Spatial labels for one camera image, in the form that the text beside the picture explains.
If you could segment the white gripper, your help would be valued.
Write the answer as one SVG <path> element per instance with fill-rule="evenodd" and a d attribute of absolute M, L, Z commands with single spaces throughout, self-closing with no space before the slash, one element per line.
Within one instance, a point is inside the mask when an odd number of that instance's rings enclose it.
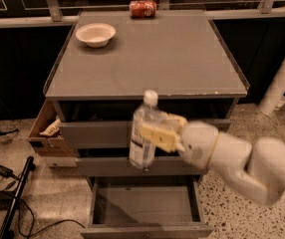
<path fill-rule="evenodd" d="M 178 151 L 187 164 L 206 169 L 219 130 L 203 121 L 187 124 L 185 117 L 165 112 L 160 114 L 163 126 L 144 123 L 140 129 L 141 136 L 165 152 Z"/>

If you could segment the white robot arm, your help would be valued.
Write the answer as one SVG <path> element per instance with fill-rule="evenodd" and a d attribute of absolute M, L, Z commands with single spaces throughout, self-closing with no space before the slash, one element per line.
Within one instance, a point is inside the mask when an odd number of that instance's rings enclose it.
<path fill-rule="evenodd" d="M 279 139 L 261 137 L 251 143 L 206 122 L 167 113 L 157 122 L 142 122 L 140 134 L 199 170 L 213 170 L 258 204 L 271 205 L 285 192 L 285 142 Z"/>

